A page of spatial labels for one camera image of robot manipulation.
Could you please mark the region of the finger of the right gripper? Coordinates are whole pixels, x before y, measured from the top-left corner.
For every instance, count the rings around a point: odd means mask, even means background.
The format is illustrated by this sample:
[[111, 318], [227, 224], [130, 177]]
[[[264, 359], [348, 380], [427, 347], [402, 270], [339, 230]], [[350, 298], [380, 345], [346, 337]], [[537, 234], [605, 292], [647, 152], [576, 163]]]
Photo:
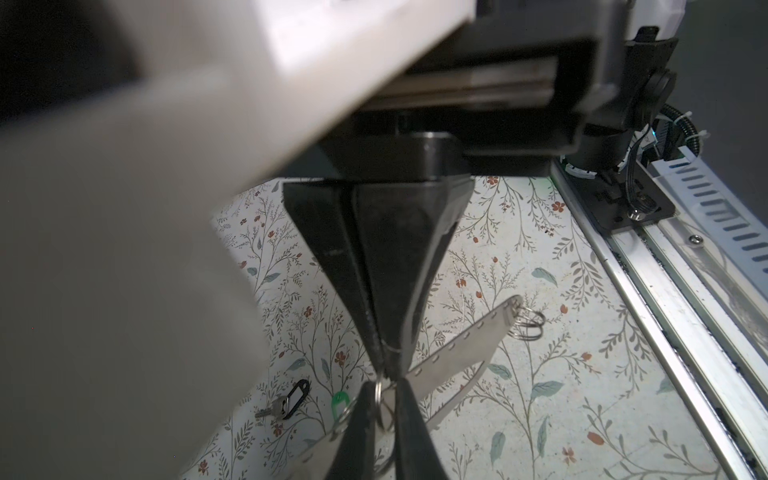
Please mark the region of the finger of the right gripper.
[[355, 220], [390, 379], [409, 369], [426, 297], [473, 191], [469, 175], [355, 189]]
[[351, 185], [289, 182], [284, 207], [347, 308], [376, 372], [384, 353], [372, 307], [368, 275], [352, 206]]

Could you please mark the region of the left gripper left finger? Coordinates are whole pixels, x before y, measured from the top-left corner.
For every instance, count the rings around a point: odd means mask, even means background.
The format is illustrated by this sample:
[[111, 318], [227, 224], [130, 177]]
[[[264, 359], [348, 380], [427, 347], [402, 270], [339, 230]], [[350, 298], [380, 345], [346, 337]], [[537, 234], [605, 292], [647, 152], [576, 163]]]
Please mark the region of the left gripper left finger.
[[361, 387], [326, 480], [374, 478], [376, 415], [375, 383], [367, 381]]

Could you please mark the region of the key with green tag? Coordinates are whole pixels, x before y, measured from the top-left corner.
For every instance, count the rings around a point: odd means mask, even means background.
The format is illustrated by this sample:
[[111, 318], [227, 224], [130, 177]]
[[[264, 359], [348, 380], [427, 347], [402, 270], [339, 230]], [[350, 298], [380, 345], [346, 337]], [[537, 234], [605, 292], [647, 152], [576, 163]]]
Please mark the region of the key with green tag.
[[347, 411], [350, 403], [351, 400], [346, 391], [340, 390], [333, 394], [331, 398], [331, 411], [335, 422], [341, 419], [341, 417]]

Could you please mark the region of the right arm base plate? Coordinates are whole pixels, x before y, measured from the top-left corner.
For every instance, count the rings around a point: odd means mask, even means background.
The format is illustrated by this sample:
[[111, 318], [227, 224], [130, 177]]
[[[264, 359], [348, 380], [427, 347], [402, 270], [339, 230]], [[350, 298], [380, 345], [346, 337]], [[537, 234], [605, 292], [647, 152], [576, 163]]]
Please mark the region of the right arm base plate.
[[590, 177], [564, 160], [559, 160], [557, 166], [586, 211], [587, 218], [603, 235], [653, 224], [672, 218], [676, 213], [673, 201], [640, 166], [634, 167], [633, 192], [636, 197], [632, 202], [627, 200], [623, 171], [598, 172]]

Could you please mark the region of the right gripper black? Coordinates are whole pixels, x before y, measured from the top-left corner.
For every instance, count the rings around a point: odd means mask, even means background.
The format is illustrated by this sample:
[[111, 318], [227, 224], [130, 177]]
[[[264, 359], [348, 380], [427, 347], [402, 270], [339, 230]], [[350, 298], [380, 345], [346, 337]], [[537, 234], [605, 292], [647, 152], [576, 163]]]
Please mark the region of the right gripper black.
[[626, 1], [480, 1], [477, 16], [285, 167], [285, 177], [526, 175], [620, 91]]

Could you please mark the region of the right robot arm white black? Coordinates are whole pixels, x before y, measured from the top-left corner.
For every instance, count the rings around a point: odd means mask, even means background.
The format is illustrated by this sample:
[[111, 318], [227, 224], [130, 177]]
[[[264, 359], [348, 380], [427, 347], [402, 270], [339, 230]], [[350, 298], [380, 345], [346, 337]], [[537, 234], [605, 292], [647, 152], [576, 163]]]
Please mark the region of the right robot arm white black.
[[615, 168], [674, 89], [680, 1], [479, 1], [318, 146], [284, 206], [373, 369], [407, 372], [428, 291], [478, 177], [593, 171], [624, 211], [664, 208]]

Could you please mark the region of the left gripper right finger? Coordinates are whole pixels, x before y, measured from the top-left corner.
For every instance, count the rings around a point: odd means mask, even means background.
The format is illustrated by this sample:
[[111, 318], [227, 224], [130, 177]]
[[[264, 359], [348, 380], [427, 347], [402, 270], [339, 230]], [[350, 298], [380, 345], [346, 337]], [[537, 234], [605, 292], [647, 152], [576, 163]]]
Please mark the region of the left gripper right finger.
[[397, 480], [446, 480], [410, 382], [401, 378], [395, 392], [395, 477]]

